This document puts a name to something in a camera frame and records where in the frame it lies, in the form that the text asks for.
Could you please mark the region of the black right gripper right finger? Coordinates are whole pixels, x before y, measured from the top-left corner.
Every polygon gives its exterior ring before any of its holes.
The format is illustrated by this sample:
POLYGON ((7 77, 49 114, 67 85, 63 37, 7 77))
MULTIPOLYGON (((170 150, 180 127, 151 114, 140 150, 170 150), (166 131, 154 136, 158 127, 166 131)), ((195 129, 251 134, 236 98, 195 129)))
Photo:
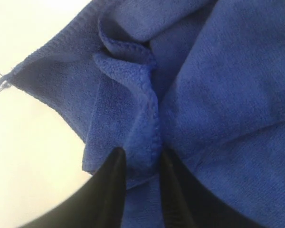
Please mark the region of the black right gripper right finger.
POLYGON ((172 150, 160 159, 160 191, 167 228, 229 228, 228 208, 207 190, 172 150))

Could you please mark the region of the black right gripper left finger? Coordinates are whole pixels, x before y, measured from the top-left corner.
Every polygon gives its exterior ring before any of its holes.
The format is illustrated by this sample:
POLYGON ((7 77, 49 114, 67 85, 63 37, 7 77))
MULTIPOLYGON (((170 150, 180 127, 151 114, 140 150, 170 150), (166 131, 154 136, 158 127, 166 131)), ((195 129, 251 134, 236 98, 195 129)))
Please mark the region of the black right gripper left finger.
POLYGON ((92 178, 45 216, 43 228, 119 228, 126 195, 126 156, 115 148, 92 178))

